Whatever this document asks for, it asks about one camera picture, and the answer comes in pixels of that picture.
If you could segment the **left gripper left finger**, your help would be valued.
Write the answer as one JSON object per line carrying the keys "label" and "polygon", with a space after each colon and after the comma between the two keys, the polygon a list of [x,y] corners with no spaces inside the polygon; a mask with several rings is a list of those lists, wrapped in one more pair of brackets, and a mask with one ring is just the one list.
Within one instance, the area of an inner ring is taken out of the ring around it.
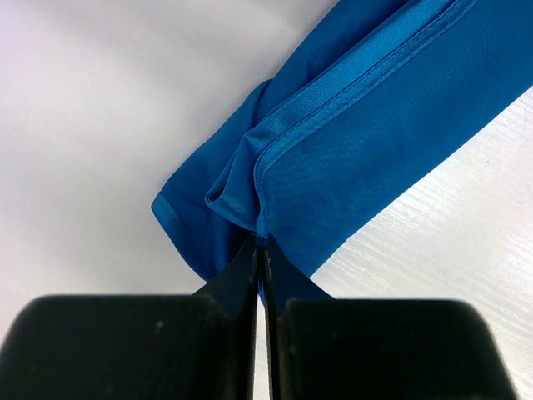
{"label": "left gripper left finger", "polygon": [[250,399],[257,247],[190,295],[32,300],[1,347],[4,399]]}

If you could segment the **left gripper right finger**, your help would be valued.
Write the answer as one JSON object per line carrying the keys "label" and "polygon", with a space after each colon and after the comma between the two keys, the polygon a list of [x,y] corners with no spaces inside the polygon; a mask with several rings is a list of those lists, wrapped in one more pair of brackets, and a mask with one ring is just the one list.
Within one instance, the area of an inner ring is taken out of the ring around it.
{"label": "left gripper right finger", "polygon": [[337,299],[262,251],[274,399],[513,399],[484,318],[450,299]]}

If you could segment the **blue cloth napkin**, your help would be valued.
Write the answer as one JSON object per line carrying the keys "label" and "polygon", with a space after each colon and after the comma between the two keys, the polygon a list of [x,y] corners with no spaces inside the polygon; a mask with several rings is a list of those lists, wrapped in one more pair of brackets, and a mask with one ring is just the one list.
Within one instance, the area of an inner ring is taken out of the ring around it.
{"label": "blue cloth napkin", "polygon": [[152,212],[205,280],[249,234],[312,275],[531,84],[529,1],[340,1]]}

